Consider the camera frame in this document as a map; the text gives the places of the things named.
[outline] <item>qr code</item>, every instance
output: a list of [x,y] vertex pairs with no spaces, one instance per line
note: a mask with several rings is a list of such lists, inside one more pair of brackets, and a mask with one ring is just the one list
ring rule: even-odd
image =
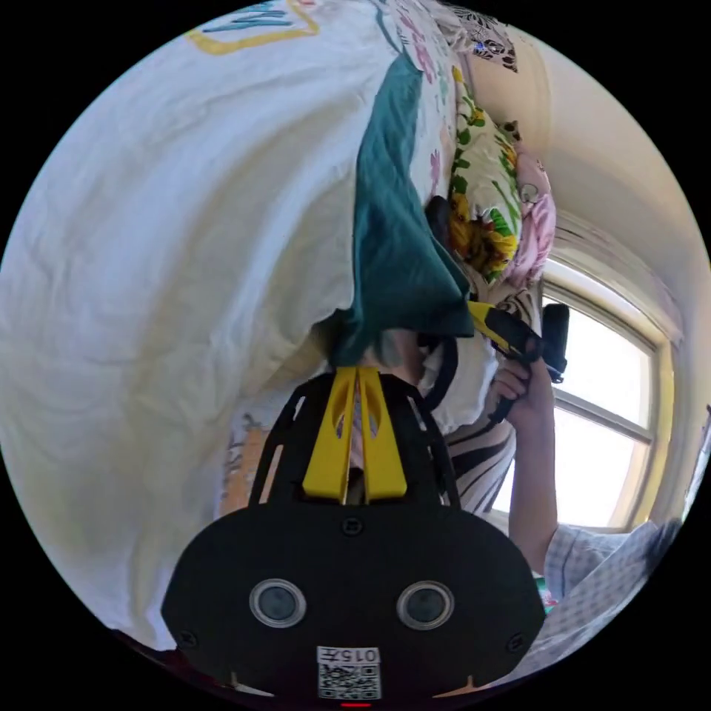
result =
[[380,698],[379,666],[319,664],[318,695],[349,701]]

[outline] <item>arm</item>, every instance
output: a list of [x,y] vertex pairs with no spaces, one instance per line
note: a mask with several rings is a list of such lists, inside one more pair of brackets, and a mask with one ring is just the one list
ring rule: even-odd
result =
[[555,502],[553,414],[540,429],[516,432],[516,464],[509,514],[509,536],[531,569],[544,574],[548,546],[558,526]]
[[555,502],[555,424],[553,388],[542,358],[528,372],[506,361],[496,374],[495,398],[518,400],[507,417],[516,431],[516,465],[509,514],[509,536],[532,570],[544,573],[546,553],[558,526]]

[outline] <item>window pane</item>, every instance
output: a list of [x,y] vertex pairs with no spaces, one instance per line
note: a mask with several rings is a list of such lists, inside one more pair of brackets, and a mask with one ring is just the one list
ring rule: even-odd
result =
[[[642,445],[577,415],[555,410],[555,490],[558,520],[575,526],[605,527],[620,498],[635,448]],[[640,476],[645,457],[635,457]],[[509,468],[493,508],[507,512],[513,485]]]
[[[543,304],[554,300],[544,297]],[[563,382],[555,385],[642,427],[650,424],[650,357],[594,318],[570,309]]]

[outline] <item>hair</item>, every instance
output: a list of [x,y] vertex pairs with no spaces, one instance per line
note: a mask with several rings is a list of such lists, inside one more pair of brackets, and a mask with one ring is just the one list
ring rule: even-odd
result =
[[661,559],[667,554],[681,528],[681,519],[673,518],[659,527],[647,548],[647,575],[652,575]]

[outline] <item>camera lens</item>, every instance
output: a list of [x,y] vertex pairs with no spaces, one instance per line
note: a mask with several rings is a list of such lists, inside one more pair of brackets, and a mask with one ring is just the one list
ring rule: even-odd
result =
[[293,627],[306,614],[306,598],[293,583],[272,578],[254,586],[250,609],[268,627]]
[[441,583],[420,581],[407,587],[397,604],[400,622],[412,630],[434,630],[454,609],[454,597]]

